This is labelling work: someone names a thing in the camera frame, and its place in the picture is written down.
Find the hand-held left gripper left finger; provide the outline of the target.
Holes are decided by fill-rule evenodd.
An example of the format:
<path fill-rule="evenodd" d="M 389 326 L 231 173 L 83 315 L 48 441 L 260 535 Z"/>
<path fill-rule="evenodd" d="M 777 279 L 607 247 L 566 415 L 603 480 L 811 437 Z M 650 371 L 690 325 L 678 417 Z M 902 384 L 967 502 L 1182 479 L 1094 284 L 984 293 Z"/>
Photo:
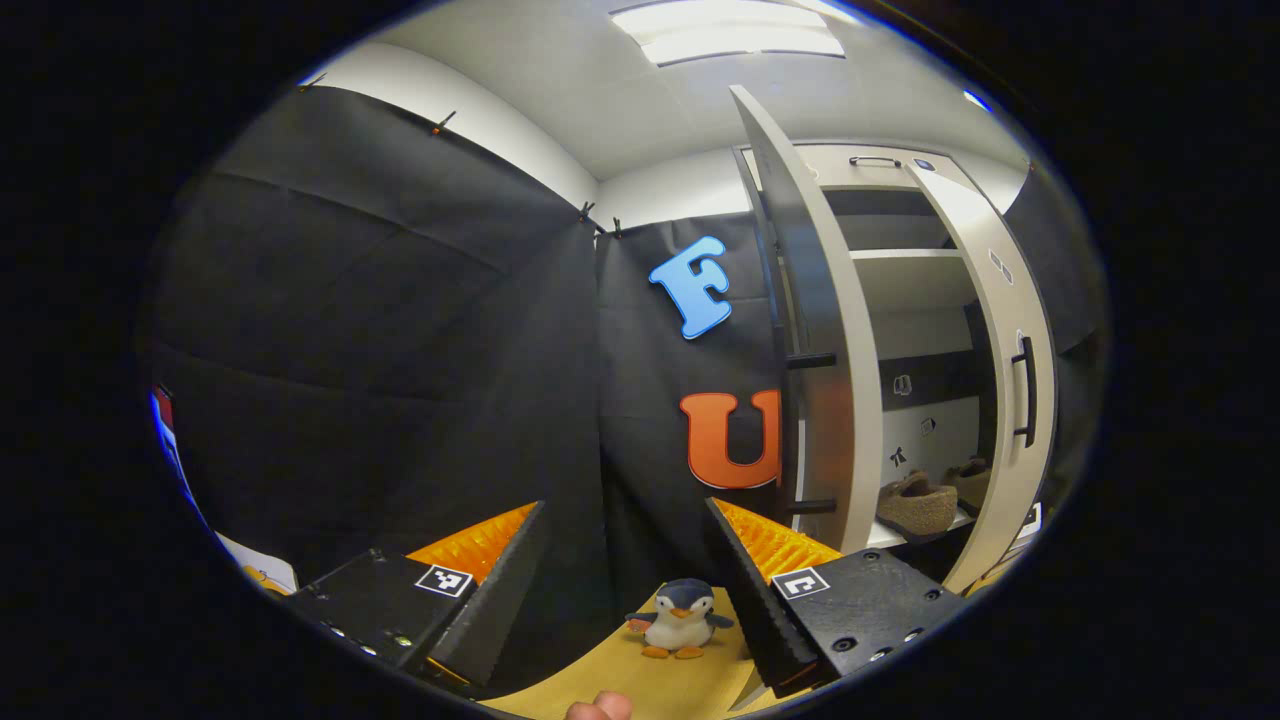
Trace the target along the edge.
<path fill-rule="evenodd" d="M 449 691 L 486 685 L 545 553 L 536 501 L 408 556 L 370 548 L 285 606 L 380 665 Z"/>

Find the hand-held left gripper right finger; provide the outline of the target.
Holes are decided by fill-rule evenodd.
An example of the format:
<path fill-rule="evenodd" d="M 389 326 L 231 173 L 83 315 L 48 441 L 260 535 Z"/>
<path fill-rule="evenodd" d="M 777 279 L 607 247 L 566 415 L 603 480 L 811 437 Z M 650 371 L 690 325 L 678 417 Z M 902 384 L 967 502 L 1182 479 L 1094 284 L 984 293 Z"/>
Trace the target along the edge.
<path fill-rule="evenodd" d="M 719 498 L 705 507 L 719 579 L 778 698 L 849 684 L 965 612 L 961 596 L 888 550 L 841 553 Z"/>

